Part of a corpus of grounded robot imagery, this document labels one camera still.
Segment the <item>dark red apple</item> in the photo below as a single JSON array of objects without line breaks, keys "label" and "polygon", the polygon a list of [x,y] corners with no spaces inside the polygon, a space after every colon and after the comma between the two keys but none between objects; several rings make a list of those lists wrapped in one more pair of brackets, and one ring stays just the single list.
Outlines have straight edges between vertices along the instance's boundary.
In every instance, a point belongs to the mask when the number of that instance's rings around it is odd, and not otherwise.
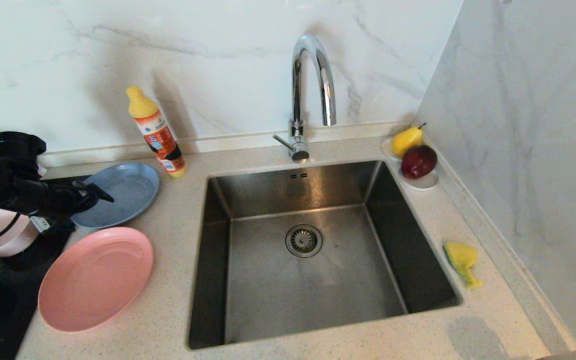
[{"label": "dark red apple", "polygon": [[401,173],[407,179],[427,176],[438,164],[436,151],[428,145],[410,148],[402,158]]}]

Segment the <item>round metal sink strainer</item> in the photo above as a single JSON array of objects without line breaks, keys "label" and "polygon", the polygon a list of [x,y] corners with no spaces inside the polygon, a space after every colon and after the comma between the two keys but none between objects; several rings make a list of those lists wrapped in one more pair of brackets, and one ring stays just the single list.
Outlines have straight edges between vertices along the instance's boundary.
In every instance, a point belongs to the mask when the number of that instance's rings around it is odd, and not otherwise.
[{"label": "round metal sink strainer", "polygon": [[319,253],[324,237],[318,228],[309,224],[297,224],[285,235],[285,246],[295,257],[307,259]]}]

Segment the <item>pink plate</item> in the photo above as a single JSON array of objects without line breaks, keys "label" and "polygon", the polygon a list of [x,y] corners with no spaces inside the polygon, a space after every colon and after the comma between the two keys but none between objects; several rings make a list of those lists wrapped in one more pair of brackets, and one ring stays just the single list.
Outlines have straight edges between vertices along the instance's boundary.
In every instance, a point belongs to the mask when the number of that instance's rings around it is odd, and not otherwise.
[{"label": "pink plate", "polygon": [[151,240],[130,227],[86,235],[46,272],[38,292],[43,321],[62,333],[93,330],[139,296],[154,266]]}]

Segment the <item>blue grey plate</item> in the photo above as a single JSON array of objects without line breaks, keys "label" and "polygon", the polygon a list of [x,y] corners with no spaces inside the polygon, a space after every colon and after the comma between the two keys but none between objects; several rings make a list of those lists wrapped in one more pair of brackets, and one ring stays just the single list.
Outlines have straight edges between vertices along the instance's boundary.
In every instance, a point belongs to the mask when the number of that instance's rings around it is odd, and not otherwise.
[{"label": "blue grey plate", "polygon": [[114,198],[99,200],[91,209],[74,214],[74,224],[89,229],[104,229],[126,223],[142,214],[154,202],[160,176],[151,166],[141,162],[124,162],[108,167],[83,180],[94,184]]}]

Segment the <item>black induction cooktop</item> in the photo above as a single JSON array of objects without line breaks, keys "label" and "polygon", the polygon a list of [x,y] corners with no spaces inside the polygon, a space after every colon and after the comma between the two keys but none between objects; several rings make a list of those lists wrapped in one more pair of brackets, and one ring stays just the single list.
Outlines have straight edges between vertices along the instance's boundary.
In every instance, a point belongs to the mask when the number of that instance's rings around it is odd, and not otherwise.
[{"label": "black induction cooktop", "polygon": [[0,360],[15,360],[18,355],[37,309],[39,288],[48,269],[0,275]]}]

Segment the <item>stainless steel sink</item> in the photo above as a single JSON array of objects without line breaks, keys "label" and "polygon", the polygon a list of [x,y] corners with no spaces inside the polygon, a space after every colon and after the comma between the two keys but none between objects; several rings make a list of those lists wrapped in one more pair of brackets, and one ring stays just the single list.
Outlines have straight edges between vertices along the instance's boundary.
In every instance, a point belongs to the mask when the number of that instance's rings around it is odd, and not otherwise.
[{"label": "stainless steel sink", "polygon": [[[286,248],[298,224],[318,254]],[[206,180],[192,350],[423,313],[462,302],[386,163]]]}]

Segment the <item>yellow pear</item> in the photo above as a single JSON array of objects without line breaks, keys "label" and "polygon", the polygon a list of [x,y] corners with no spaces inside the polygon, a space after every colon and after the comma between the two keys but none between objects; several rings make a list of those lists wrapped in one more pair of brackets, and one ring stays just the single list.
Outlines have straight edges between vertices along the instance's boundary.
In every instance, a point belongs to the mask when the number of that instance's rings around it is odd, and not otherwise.
[{"label": "yellow pear", "polygon": [[391,139],[391,149],[394,155],[398,158],[403,158],[408,150],[420,146],[423,143],[423,128],[425,126],[426,123],[423,123],[396,134]]}]

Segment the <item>small white fruit dish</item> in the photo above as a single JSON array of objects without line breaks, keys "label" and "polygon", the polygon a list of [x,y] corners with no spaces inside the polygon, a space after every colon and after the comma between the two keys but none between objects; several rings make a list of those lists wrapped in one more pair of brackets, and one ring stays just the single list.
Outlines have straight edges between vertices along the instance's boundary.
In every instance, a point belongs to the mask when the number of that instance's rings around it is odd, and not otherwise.
[{"label": "small white fruit dish", "polygon": [[406,178],[402,172],[402,158],[395,155],[391,137],[382,141],[381,150],[389,160],[394,161],[397,164],[396,168],[399,177],[402,178],[404,184],[410,189],[413,189],[414,191],[430,191],[430,189],[439,184],[440,177],[437,170],[432,170],[423,177]]}]

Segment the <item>yellow orange dish soap bottle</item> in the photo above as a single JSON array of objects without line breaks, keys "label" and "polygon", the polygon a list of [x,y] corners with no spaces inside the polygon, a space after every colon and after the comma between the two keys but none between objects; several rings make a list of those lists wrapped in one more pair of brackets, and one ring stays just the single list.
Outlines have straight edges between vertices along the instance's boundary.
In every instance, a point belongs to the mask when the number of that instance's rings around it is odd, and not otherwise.
[{"label": "yellow orange dish soap bottle", "polygon": [[139,86],[132,85],[125,92],[129,99],[128,112],[162,168],[172,178],[185,176],[188,169],[182,150],[158,103]]}]

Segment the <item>yellow green sponge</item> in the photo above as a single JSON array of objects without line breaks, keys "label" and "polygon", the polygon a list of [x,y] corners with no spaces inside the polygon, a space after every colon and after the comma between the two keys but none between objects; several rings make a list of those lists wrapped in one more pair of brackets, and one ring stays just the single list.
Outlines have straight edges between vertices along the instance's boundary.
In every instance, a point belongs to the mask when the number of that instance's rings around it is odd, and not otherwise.
[{"label": "yellow green sponge", "polygon": [[483,283],[473,274],[473,267],[478,261],[478,251],[468,244],[445,242],[443,250],[450,265],[464,281],[467,289],[478,289]]}]

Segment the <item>chrome gooseneck faucet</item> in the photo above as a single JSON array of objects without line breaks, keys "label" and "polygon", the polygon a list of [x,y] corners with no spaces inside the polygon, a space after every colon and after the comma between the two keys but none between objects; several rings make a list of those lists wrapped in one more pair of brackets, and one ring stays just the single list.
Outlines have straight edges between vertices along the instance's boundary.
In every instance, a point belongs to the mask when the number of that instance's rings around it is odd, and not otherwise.
[{"label": "chrome gooseneck faucet", "polygon": [[288,121],[289,140],[286,141],[277,134],[272,135],[275,141],[288,149],[288,155],[295,164],[303,164],[310,159],[306,144],[306,120],[302,116],[302,57],[304,53],[315,66],[323,126],[334,126],[338,123],[334,76],[329,57],[316,36],[303,34],[298,38],[292,53],[292,116]]}]

